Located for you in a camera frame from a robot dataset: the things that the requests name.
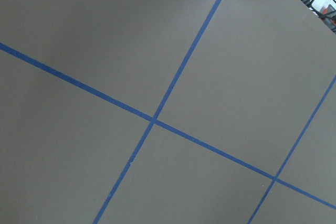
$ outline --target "blue line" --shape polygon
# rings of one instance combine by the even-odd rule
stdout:
[[[206,148],[206,149],[208,149],[208,150],[210,150],[210,151],[212,151],[212,152],[214,152],[214,153],[216,153],[216,154],[218,154],[222,157],[225,157],[225,158],[227,158],[227,159],[229,159],[229,160],[231,160],[231,161],[233,161],[233,162],[235,162],[239,165],[242,165],[243,167],[246,167],[250,170],[253,170],[254,172],[259,173],[259,174],[261,174],[261,175],[263,175],[267,178],[274,179],[273,175],[270,175],[269,173],[264,172],[263,170],[255,167],[253,165],[250,165],[250,164],[242,161],[239,158],[231,156],[230,154],[227,154],[226,152],[223,152],[223,151],[221,151],[221,150],[219,150],[219,149],[217,149],[217,148],[215,148],[215,147],[213,147],[213,146],[211,146],[211,145],[209,145],[209,144],[207,144],[207,143],[205,143],[201,140],[198,140],[198,139],[194,138],[193,136],[190,136],[190,135],[188,135],[188,134],[186,134],[186,133],[184,133],[184,132],[182,132],[182,131],[180,131],[180,130],[178,130],[178,129],[176,129],[176,128],[168,125],[168,124],[165,124],[165,123],[163,123],[159,120],[157,120],[155,124],[164,128],[164,129],[166,129],[166,130],[168,130],[168,131],[171,131],[171,132],[173,132],[173,133],[175,133],[175,134],[177,134],[177,135],[179,135],[179,136],[181,136],[181,137],[183,137],[187,140],[190,140],[191,142],[193,142],[195,144],[198,144],[201,147]]]
[[[265,194],[263,195],[263,197],[261,198],[258,206],[256,207],[255,211],[253,212],[252,216],[250,217],[250,219],[248,220],[247,224],[250,224],[253,219],[254,219],[254,216],[257,214],[257,212],[259,211],[260,207],[262,206],[262,204],[264,203],[268,193],[270,192],[270,190],[272,189],[273,185],[274,185],[274,182],[275,181],[278,181],[278,177],[279,175],[281,174],[282,170],[284,169],[285,165],[287,164],[289,158],[291,157],[291,155],[293,154],[295,148],[297,147],[297,145],[299,144],[300,140],[302,139],[303,135],[305,134],[305,132],[307,131],[310,123],[312,122],[312,120],[314,119],[315,115],[317,114],[317,112],[319,111],[320,107],[322,106],[324,100],[326,99],[329,91],[331,90],[332,86],[334,85],[334,83],[336,82],[336,76],[332,79],[331,83],[329,84],[327,90],[325,91],[325,93],[323,94],[320,102],[317,104],[316,108],[314,109],[312,115],[309,117],[309,120],[307,121],[307,123],[305,124],[303,130],[301,131],[299,137],[296,139],[293,147],[290,149],[287,157],[285,158],[284,162],[282,163],[281,167],[279,168],[279,171],[276,173],[272,183],[269,185],[269,187],[267,188]]]
[[[147,115],[147,114],[145,114],[145,113],[143,113],[143,112],[127,105],[127,104],[125,104],[125,103],[122,103],[122,102],[108,96],[107,94],[104,94],[104,93],[102,93],[102,92],[100,92],[100,91],[98,91],[98,90],[96,90],[96,89],[94,89],[94,88],[92,88],[92,87],[90,87],[90,86],[88,86],[88,85],[70,77],[70,76],[67,76],[66,74],[61,73],[61,72],[57,71],[56,69],[51,68],[51,67],[49,67],[49,66],[47,66],[47,65],[29,57],[29,56],[19,52],[19,51],[16,51],[15,49],[13,49],[9,46],[6,46],[5,44],[0,43],[0,49],[4,52],[10,54],[10,55],[13,55],[14,57],[16,57],[20,60],[23,60],[23,61],[27,62],[28,64],[31,64],[31,65],[33,65],[33,66],[35,66],[35,67],[37,67],[37,68],[39,68],[43,71],[46,71],[47,73],[52,74],[53,76],[56,76],[56,77],[58,77],[62,80],[65,80],[66,82],[69,82],[72,85],[75,85],[75,86],[79,87],[80,89],[83,89],[83,90],[85,90],[85,91],[87,91],[87,92],[89,92],[89,93],[91,93],[91,94],[93,94],[97,97],[100,97],[101,99],[103,99],[103,100],[105,100],[109,103],[112,103],[112,104],[114,104],[114,105],[116,105],[116,106],[118,106],[118,107],[120,107],[124,110],[127,110],[128,112],[131,112],[131,113],[133,113],[133,114],[135,114],[135,115],[137,115],[141,118],[144,118],[147,121],[152,120],[151,116],[149,116],[149,115]]]
[[[163,98],[162,98],[162,100],[161,100],[161,102],[160,102],[160,104],[159,104],[159,106],[158,106],[158,108],[157,108],[157,110],[156,110],[156,112],[155,112],[155,114],[154,114],[152,120],[150,121],[150,123],[149,123],[147,129],[145,130],[145,132],[144,132],[143,136],[141,137],[139,143],[137,144],[135,150],[133,151],[132,156],[130,157],[130,159],[129,159],[128,162],[126,163],[124,169],[122,170],[122,172],[121,172],[119,178],[117,179],[116,183],[115,183],[114,186],[112,187],[112,190],[111,190],[110,193],[108,194],[108,196],[107,196],[107,198],[106,198],[104,204],[103,204],[102,207],[100,208],[100,210],[99,210],[99,212],[98,212],[96,218],[95,218],[94,221],[93,221],[93,224],[97,224],[97,223],[99,222],[99,220],[100,220],[100,218],[102,217],[103,213],[105,212],[105,210],[106,210],[106,208],[107,208],[107,206],[108,206],[110,200],[112,199],[113,195],[114,195],[114,194],[116,193],[116,191],[118,190],[118,187],[120,186],[120,183],[121,183],[122,180],[124,179],[124,177],[125,177],[127,171],[129,170],[129,168],[130,168],[130,166],[131,166],[131,163],[134,161],[135,157],[137,156],[137,154],[138,154],[138,152],[139,152],[141,146],[143,145],[144,141],[146,140],[146,138],[147,138],[147,136],[148,136],[150,130],[152,129],[153,125],[156,123],[156,121],[157,121],[157,119],[158,119],[158,117],[159,117],[159,115],[160,115],[160,113],[161,113],[161,111],[162,111],[164,105],[166,104],[166,102],[167,102],[167,100],[168,100],[170,94],[172,93],[172,91],[173,91],[173,89],[174,89],[174,87],[175,87],[175,85],[176,85],[178,79],[180,78],[180,76],[181,76],[181,74],[182,74],[182,72],[183,72],[183,70],[184,70],[186,64],[188,63],[188,61],[189,61],[191,55],[193,54],[193,52],[194,52],[194,50],[195,50],[195,48],[196,48],[198,42],[200,41],[200,39],[201,39],[201,37],[202,37],[202,35],[203,35],[205,29],[207,28],[207,26],[208,26],[209,22],[211,21],[212,17],[214,16],[214,14],[215,14],[215,12],[216,12],[216,10],[217,10],[219,4],[221,3],[221,1],[222,1],[222,0],[216,0],[215,4],[213,5],[212,9],[210,10],[209,14],[207,15],[207,17],[206,17],[206,19],[205,19],[203,25],[201,26],[199,32],[197,33],[197,35],[196,35],[196,37],[195,37],[193,43],[191,44],[191,46],[190,46],[190,48],[189,48],[189,50],[188,50],[186,56],[185,56],[184,59],[183,59],[183,61],[182,61],[181,65],[180,65],[180,67],[178,68],[178,70],[177,70],[177,72],[176,72],[176,74],[175,74],[175,76],[174,76],[174,78],[173,78],[171,84],[169,85],[169,87],[168,87],[168,89],[167,89],[165,95],[163,96]]]
[[[278,182],[278,183],[280,183],[280,184],[282,184],[284,186],[287,186],[288,188],[290,188],[290,189],[292,189],[294,191],[297,191],[298,193],[301,193],[301,194],[303,194],[303,195],[305,195],[305,196],[307,196],[307,197],[309,197],[311,199],[314,199],[314,200],[318,201],[319,203],[322,203],[322,204],[324,204],[324,205],[326,205],[328,207],[331,207],[332,209],[336,210],[336,206],[335,205],[333,205],[333,204],[331,204],[331,203],[329,203],[329,202],[327,202],[327,201],[325,201],[323,199],[320,199],[320,198],[318,198],[318,197],[316,197],[316,196],[314,196],[314,195],[312,195],[312,194],[310,194],[310,193],[308,193],[308,192],[306,192],[306,191],[304,191],[304,190],[302,190],[302,189],[300,189],[300,188],[298,188],[296,186],[293,186],[293,185],[291,185],[291,184],[289,184],[289,183],[287,183],[287,182],[285,182],[285,181],[283,181],[283,180],[281,180],[279,178],[276,179],[276,182]]]

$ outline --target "thin blue line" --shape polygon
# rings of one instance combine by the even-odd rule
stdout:
[[[214,153],[216,153],[216,154],[218,154],[222,157],[225,157],[225,158],[227,158],[227,159],[229,159],[229,160],[231,160],[231,161],[233,161],[233,162],[235,162],[239,165],[242,165],[243,167],[246,167],[250,170],[253,170],[254,172],[259,173],[259,174],[261,174],[261,175],[263,175],[267,178],[274,179],[273,175],[270,175],[269,173],[255,167],[253,165],[250,165],[250,164],[242,161],[239,158],[231,156],[230,154],[228,154],[226,152],[223,152],[223,151],[221,151],[221,150],[219,150],[219,149],[217,149],[217,148],[215,148],[215,147],[213,147],[213,146],[211,146],[211,145],[209,145],[209,144],[207,144],[207,143],[205,143],[201,140],[198,140],[198,139],[194,138],[193,136],[190,136],[190,135],[188,135],[188,134],[186,134],[186,133],[184,133],[184,132],[182,132],[182,131],[180,131],[180,130],[178,130],[178,129],[176,129],[176,128],[168,125],[168,124],[165,124],[165,123],[163,123],[159,120],[157,120],[155,124],[164,128],[164,129],[166,129],[166,130],[168,130],[168,131],[171,131],[171,132],[173,132],[173,133],[175,133],[175,134],[177,134],[177,135],[179,135],[179,136],[181,136],[181,137],[183,137],[183,138],[185,138],[185,139],[187,139],[187,140],[189,140],[189,141],[191,141],[195,144],[198,144],[201,147],[206,148],[206,149],[208,149],[208,150],[210,150],[210,151],[212,151],[212,152],[214,152]]]
[[[162,100],[161,100],[161,102],[160,102],[160,104],[159,104],[159,106],[158,106],[158,108],[157,108],[157,110],[156,110],[156,112],[155,112],[155,114],[154,114],[152,120],[150,121],[150,123],[149,123],[149,125],[148,125],[146,131],[144,132],[143,136],[141,137],[139,143],[137,144],[135,150],[134,150],[133,153],[132,153],[132,156],[130,157],[130,159],[129,159],[128,162],[126,163],[126,165],[125,165],[124,169],[122,170],[122,172],[121,172],[119,178],[117,179],[116,183],[115,183],[114,186],[112,187],[112,190],[111,190],[110,193],[108,194],[108,196],[107,196],[107,198],[106,198],[104,204],[103,204],[102,207],[100,208],[100,210],[99,210],[99,212],[98,212],[96,218],[95,218],[94,221],[93,221],[93,224],[97,224],[97,223],[99,222],[99,220],[100,220],[100,218],[102,217],[104,211],[106,210],[106,208],[107,208],[107,206],[108,206],[110,200],[112,199],[113,195],[114,195],[114,194],[116,193],[116,191],[118,190],[118,187],[120,186],[122,180],[124,179],[124,177],[125,177],[127,171],[129,170],[129,168],[130,168],[130,166],[131,166],[131,163],[134,161],[134,159],[135,159],[135,157],[137,156],[137,154],[138,154],[138,152],[139,152],[141,146],[143,145],[144,141],[146,140],[146,138],[147,138],[147,136],[148,136],[150,130],[152,129],[153,125],[156,123],[156,121],[157,121],[157,119],[158,119],[158,117],[159,117],[159,115],[160,115],[160,113],[161,113],[161,111],[162,111],[164,105],[166,104],[166,102],[167,102],[167,100],[168,100],[170,94],[172,93],[172,91],[173,91],[173,89],[174,89],[174,87],[175,87],[175,85],[176,85],[178,79],[180,78],[180,76],[181,76],[181,74],[182,74],[182,72],[183,72],[183,70],[184,70],[186,64],[188,63],[188,61],[189,61],[191,55],[193,54],[193,52],[194,52],[194,50],[195,50],[195,48],[196,48],[198,42],[200,41],[200,39],[201,39],[201,37],[202,37],[202,35],[203,35],[205,29],[207,28],[207,26],[208,26],[209,22],[211,21],[212,17],[214,16],[214,14],[215,14],[215,12],[216,12],[216,10],[217,10],[219,4],[221,3],[221,1],[222,1],[222,0],[216,0],[215,4],[214,4],[213,7],[211,8],[211,10],[210,10],[209,14],[207,15],[207,17],[206,17],[206,19],[205,19],[203,25],[201,26],[201,28],[200,28],[199,32],[197,33],[197,35],[196,35],[196,37],[195,37],[193,43],[191,44],[191,46],[190,46],[190,48],[189,48],[189,50],[188,50],[186,56],[184,57],[184,59],[183,59],[181,65],[180,65],[180,67],[178,68],[178,70],[177,70],[177,72],[176,72],[176,74],[175,74],[175,76],[174,76],[174,78],[173,78],[171,84],[169,85],[169,87],[168,87],[168,89],[167,89],[165,95],[163,96],[163,98],[162,98]]]
[[[85,91],[87,91],[87,92],[89,92],[89,93],[91,93],[91,94],[93,94],[97,97],[100,97],[101,99],[103,99],[103,100],[105,100],[109,103],[112,103],[112,104],[114,104],[114,105],[116,105],[116,106],[118,106],[118,107],[120,107],[124,110],[127,110],[127,111],[131,112],[132,114],[135,114],[135,115],[137,115],[141,118],[144,118],[147,121],[152,120],[151,116],[149,116],[149,115],[147,115],[147,114],[145,114],[145,113],[143,113],[143,112],[127,105],[127,104],[125,104],[125,103],[122,103],[122,102],[108,96],[107,94],[104,94],[104,93],[102,93],[102,92],[100,92],[100,91],[98,91],[98,90],[96,90],[96,89],[94,89],[94,88],[92,88],[92,87],[90,87],[90,86],[88,86],[88,85],[70,77],[70,76],[67,76],[66,74],[61,73],[61,72],[57,71],[56,69],[51,68],[51,67],[49,67],[49,66],[47,66],[47,65],[45,65],[45,64],[43,64],[39,61],[27,56],[27,55],[9,47],[9,46],[6,46],[5,44],[0,43],[0,49],[4,52],[10,54],[10,55],[13,55],[14,57],[16,57],[20,60],[23,60],[23,61],[27,62],[28,64],[31,64],[31,65],[33,65],[33,66],[35,66],[35,67],[37,67],[37,68],[39,68],[43,71],[46,71],[47,73],[52,74],[53,76],[56,76],[56,77],[66,81],[66,82],[69,82],[72,85],[75,85],[75,86],[79,87],[80,89],[83,89],[83,90],[85,90]]]
[[[332,86],[334,85],[334,83],[336,82],[336,76],[332,79],[331,83],[329,84],[327,90],[325,91],[325,93],[323,94],[320,102],[317,104],[316,108],[314,109],[312,115],[309,117],[309,120],[307,121],[307,123],[305,124],[303,130],[301,131],[299,137],[296,139],[293,147],[290,149],[287,157],[285,158],[284,162],[282,163],[281,167],[279,168],[279,171],[276,173],[272,183],[269,185],[269,187],[267,188],[265,194],[263,195],[263,197],[261,198],[258,206],[256,207],[255,211],[253,212],[252,216],[250,217],[250,219],[248,220],[247,224],[250,224],[253,219],[254,216],[257,214],[257,212],[259,211],[260,207],[262,206],[262,204],[264,203],[268,193],[270,192],[270,190],[272,189],[274,182],[278,181],[278,177],[281,174],[282,170],[284,169],[285,165],[287,164],[289,158],[291,157],[291,155],[293,154],[295,148],[297,147],[297,145],[299,144],[300,140],[302,139],[303,135],[305,134],[306,130],[308,129],[310,123],[312,122],[312,120],[314,119],[315,115],[317,114],[317,112],[319,111],[320,107],[322,106],[324,100],[326,99],[329,91],[331,90]]]
[[[300,189],[300,188],[298,188],[296,186],[293,186],[293,185],[291,185],[291,184],[289,184],[289,183],[287,183],[287,182],[285,182],[285,181],[283,181],[283,180],[281,180],[279,178],[276,179],[276,182],[278,182],[278,183],[280,183],[280,184],[282,184],[284,186],[287,186],[288,188],[290,188],[290,189],[292,189],[294,191],[297,191],[298,193],[301,193],[301,194],[303,194],[303,195],[305,195],[305,196],[307,196],[307,197],[309,197],[311,199],[314,199],[314,200],[318,201],[319,203],[322,203],[322,204],[324,204],[324,205],[326,205],[328,207],[331,207],[332,209],[336,210],[336,206],[335,205],[333,205],[333,204],[331,204],[331,203],[329,203],[329,202],[327,202],[327,201],[325,201],[323,199],[320,199],[320,198],[314,196],[313,194],[310,194],[310,193],[308,193],[308,192],[306,192],[306,191],[304,191],[304,190],[302,190],[302,189]]]

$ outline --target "floor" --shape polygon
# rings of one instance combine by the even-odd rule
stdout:
[[[335,223],[336,36],[300,0],[0,0],[1,223]]]

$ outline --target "gray floor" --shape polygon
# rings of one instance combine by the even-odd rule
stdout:
[[[0,223],[336,222],[336,36],[300,0],[0,2]]]

